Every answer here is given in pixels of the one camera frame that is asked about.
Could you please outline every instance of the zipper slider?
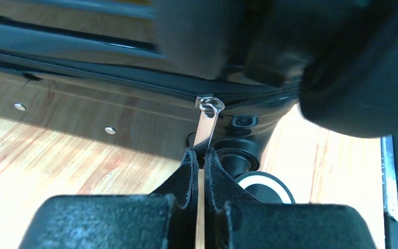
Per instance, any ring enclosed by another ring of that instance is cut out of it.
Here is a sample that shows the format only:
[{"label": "zipper slider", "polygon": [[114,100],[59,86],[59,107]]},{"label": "zipper slider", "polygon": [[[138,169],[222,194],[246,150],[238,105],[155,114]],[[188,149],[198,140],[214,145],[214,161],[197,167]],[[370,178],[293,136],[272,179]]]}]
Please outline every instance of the zipper slider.
[{"label": "zipper slider", "polygon": [[217,118],[219,113],[225,109],[225,105],[213,94],[207,94],[196,98],[196,108],[201,110],[201,116],[197,125],[193,150],[199,155],[204,155],[210,147]]}]

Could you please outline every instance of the zipper teeth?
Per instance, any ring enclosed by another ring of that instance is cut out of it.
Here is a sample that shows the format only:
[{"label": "zipper teeth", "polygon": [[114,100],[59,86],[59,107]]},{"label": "zipper teeth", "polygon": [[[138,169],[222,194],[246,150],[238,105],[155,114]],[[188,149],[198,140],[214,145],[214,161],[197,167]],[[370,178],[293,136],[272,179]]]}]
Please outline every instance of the zipper teeth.
[{"label": "zipper teeth", "polygon": [[[138,80],[138,79],[134,79],[134,78],[124,78],[124,77],[108,75],[108,74],[104,74],[104,73],[97,73],[97,72],[84,70],[84,69],[80,69],[80,68],[75,68],[75,67],[71,67],[71,66],[58,65],[58,64],[54,64],[54,63],[50,63],[50,62],[34,60],[34,59],[24,58],[24,57],[20,57],[20,56],[14,56],[12,54],[6,54],[6,53],[0,52],[0,60],[2,59],[2,57],[6,58],[7,59],[6,62],[8,62],[8,63],[14,63],[11,60],[17,60],[17,61],[24,62],[25,66],[27,66],[27,67],[41,66],[46,71],[50,71],[51,68],[55,68],[56,70],[59,70],[59,72],[65,74],[65,75],[70,75],[70,76],[75,76],[75,77],[81,77],[82,74],[89,75],[89,76],[95,77],[97,80],[104,81],[104,82],[107,82],[110,84],[115,84],[115,85],[120,85],[120,86],[130,86],[130,87],[139,88],[141,90],[155,92],[155,93],[163,92],[164,94],[166,94],[168,96],[173,96],[175,98],[186,100],[186,101],[195,102],[196,97],[197,97],[197,93],[194,93],[194,92],[189,92],[187,90],[180,90],[180,89],[166,87],[166,86],[160,86],[153,82],[148,82],[145,80]],[[233,104],[230,106],[234,106],[234,105],[242,106],[243,103],[250,102],[249,98],[258,99],[258,98],[262,98],[262,97],[266,97],[266,96],[273,96],[276,94],[285,93],[287,91],[294,91],[298,88],[299,88],[299,86],[292,86],[292,87],[284,87],[279,90],[267,91],[267,92],[262,92],[262,93],[216,94],[216,97],[224,102],[241,101],[239,103],[236,103],[236,104]]]}]

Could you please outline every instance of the zipper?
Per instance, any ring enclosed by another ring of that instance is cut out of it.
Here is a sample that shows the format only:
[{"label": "zipper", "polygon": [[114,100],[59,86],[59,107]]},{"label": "zipper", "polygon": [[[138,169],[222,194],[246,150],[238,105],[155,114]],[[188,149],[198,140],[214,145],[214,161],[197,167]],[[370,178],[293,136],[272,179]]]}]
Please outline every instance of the zipper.
[{"label": "zipper", "polygon": [[210,147],[217,118],[225,109],[225,104],[213,94],[206,94],[196,98],[196,108],[201,110],[201,115],[197,124],[193,150],[198,155],[204,155]]},{"label": "zipper", "polygon": [[[197,92],[189,92],[185,89],[177,89],[174,87],[161,86],[154,82],[121,77],[115,75],[109,75],[105,73],[94,72],[72,66],[60,65],[51,62],[45,62],[41,60],[35,60],[16,56],[13,54],[7,54],[0,52],[0,61],[10,64],[16,64],[20,66],[36,68],[38,70],[49,71],[52,73],[63,74],[71,77],[78,78],[91,78],[99,81],[104,81],[110,84],[130,86],[137,89],[160,93],[168,96],[172,96],[178,99],[194,102],[197,98]],[[216,98],[223,103],[227,103],[226,109],[232,109],[235,107],[241,107],[249,105],[252,101],[258,101],[261,98],[270,98],[275,95],[280,95],[288,92],[295,92],[299,86],[288,86],[277,90],[265,91],[261,93],[228,93],[228,94],[216,94]]]}]

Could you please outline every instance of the zipper pull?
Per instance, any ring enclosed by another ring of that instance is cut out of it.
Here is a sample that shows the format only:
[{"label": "zipper pull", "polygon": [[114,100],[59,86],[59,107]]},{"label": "zipper pull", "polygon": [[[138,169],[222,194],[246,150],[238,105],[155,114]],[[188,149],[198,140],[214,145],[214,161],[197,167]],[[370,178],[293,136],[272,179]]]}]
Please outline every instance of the zipper pull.
[{"label": "zipper pull", "polygon": [[207,94],[196,98],[196,108],[201,110],[201,116],[197,125],[193,150],[198,155],[204,155],[210,147],[217,118],[219,113],[225,109],[225,105],[213,94]]}]

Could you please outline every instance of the screw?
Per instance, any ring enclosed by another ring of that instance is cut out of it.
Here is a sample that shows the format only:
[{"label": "screw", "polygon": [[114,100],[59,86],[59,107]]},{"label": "screw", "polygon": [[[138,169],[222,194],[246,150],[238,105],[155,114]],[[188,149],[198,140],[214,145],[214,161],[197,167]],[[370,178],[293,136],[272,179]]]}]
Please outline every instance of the screw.
[{"label": "screw", "polygon": [[110,135],[115,135],[117,133],[117,131],[114,128],[109,126],[105,127],[104,130],[106,131],[107,134]]},{"label": "screw", "polygon": [[26,111],[26,107],[23,106],[21,103],[15,103],[15,108],[21,111]]}]

